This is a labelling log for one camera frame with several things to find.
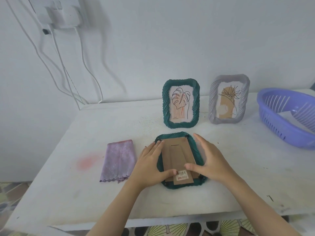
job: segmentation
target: beige circle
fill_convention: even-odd
[[[229,108],[228,108],[227,105],[225,105],[225,104],[220,105],[220,106],[218,106],[218,108],[217,108],[217,111],[218,111],[219,115],[226,114],[228,110],[229,110]]]

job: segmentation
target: folded cloth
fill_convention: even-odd
[[[100,182],[124,181],[135,167],[137,158],[132,140],[108,143]]]

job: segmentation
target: electrical outlet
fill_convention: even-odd
[[[62,9],[74,6],[81,14],[83,23],[81,25],[88,26],[88,17],[84,8],[83,0],[30,0],[32,7],[37,16],[47,15],[45,8],[49,8],[53,14],[54,28],[55,29],[65,29],[72,28],[73,26],[67,26],[63,19]]]

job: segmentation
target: basket rim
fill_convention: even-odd
[[[289,90],[289,89],[283,89],[283,88],[265,88],[262,89],[261,91],[258,92],[257,94],[257,103],[259,105],[259,108],[262,108],[264,111],[268,112],[269,114],[272,114],[276,119],[281,120],[282,122],[284,122],[284,124],[286,124],[287,126],[293,128],[295,131],[304,134],[310,138],[314,138],[315,139],[315,133],[310,133],[308,131],[305,131],[297,126],[295,126],[294,124],[290,123],[288,120],[286,120],[284,117],[282,117],[281,115],[277,114],[276,112],[274,112],[270,107],[268,107],[263,101],[262,101],[262,95],[269,92],[269,91],[273,91],[273,90],[286,90],[286,91],[290,91],[290,92],[294,92],[294,93],[298,93],[301,95],[305,95],[308,97],[312,97],[315,100],[315,97],[306,93],[301,93],[298,91],[294,91],[294,90]]]

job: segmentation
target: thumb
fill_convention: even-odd
[[[196,164],[193,164],[193,163],[186,163],[184,165],[184,167],[187,170],[191,170],[191,171],[194,171],[194,172],[197,172],[199,174],[204,175],[204,173],[203,173],[204,168],[202,166],[199,166],[199,165],[196,165]]]
[[[177,170],[175,169],[170,169],[170,170],[166,170],[164,172],[161,172],[161,181],[169,178],[169,177],[173,177],[177,174]]]

